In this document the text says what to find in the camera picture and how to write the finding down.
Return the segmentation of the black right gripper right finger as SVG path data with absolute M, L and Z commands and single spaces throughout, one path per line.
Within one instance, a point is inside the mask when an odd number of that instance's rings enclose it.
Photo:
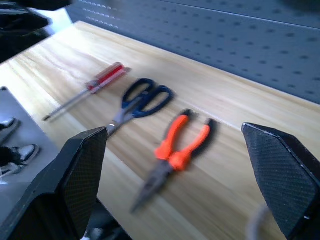
M 320 161 L 294 136 L 245 122 L 255 179 L 287 240 L 320 240 Z

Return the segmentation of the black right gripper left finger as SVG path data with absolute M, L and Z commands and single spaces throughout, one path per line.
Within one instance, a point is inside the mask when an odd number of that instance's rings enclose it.
M 70 138 L 32 182 L 0 184 L 0 240 L 80 240 L 96 204 L 108 131 Z

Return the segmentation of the blue handled scissors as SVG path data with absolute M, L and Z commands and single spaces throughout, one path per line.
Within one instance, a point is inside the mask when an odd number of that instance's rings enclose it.
M 146 85 L 146 88 L 130 100 L 130 95 L 143 85 Z M 144 110 L 144 108 L 160 94 L 166 94 L 166 98 L 152 109 Z M 106 126 L 108 136 L 112 136 L 122 125 L 133 119 L 144 118 L 159 112 L 168 105 L 174 97 L 175 93 L 169 87 L 157 85 L 154 80 L 149 78 L 138 79 L 127 89 L 122 97 L 120 110 L 113 118 L 112 123 Z

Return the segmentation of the orange black needle-nose pliers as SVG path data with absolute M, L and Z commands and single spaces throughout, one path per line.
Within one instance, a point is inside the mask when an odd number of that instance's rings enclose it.
M 195 140 L 182 150 L 174 149 L 182 129 L 189 123 L 195 113 L 191 109 L 184 109 L 168 126 L 164 138 L 154 151 L 158 160 L 155 168 L 150 172 L 136 200 L 132 204 L 130 213 L 134 213 L 150 198 L 158 193 L 175 172 L 184 171 L 192 158 L 206 149 L 217 129 L 217 122 L 207 118 Z

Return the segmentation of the white black sneaker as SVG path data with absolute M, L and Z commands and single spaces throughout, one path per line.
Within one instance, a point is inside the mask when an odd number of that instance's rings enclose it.
M 4 144 L 19 126 L 20 121 L 14 117 L 0 122 L 0 145 Z
M 30 144 L 22 147 L 0 147 L 0 171 L 2 177 L 20 173 L 39 153 L 40 147 Z

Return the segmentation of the black bulky object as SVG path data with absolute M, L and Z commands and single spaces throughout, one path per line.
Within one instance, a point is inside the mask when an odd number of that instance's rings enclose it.
M 0 63 L 37 43 L 43 37 L 34 34 L 50 20 L 37 10 L 56 11 L 73 0 L 0 0 Z

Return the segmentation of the grey metal pegboard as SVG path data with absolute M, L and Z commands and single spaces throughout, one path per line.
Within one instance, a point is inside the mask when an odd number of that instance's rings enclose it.
M 72 0 L 66 10 L 320 105 L 320 0 Z

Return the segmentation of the red handled screwdriver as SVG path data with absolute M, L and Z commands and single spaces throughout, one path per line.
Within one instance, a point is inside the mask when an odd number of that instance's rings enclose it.
M 96 75 L 91 81 L 87 82 L 85 84 L 85 89 L 82 90 L 79 94 L 72 97 L 69 101 L 62 104 L 55 110 L 53 110 L 51 113 L 47 114 L 42 120 L 44 122 L 51 119 L 53 116 L 58 114 L 60 111 L 66 109 L 73 103 L 79 101 L 81 98 L 84 98 L 85 96 L 88 96 L 89 94 L 94 95 L 101 89 L 103 89 L 106 86 L 109 86 L 114 81 L 118 80 L 122 76 L 126 75 L 131 69 L 129 67 L 125 67 L 120 62 L 115 62 L 102 72 L 100 72 L 98 75 Z

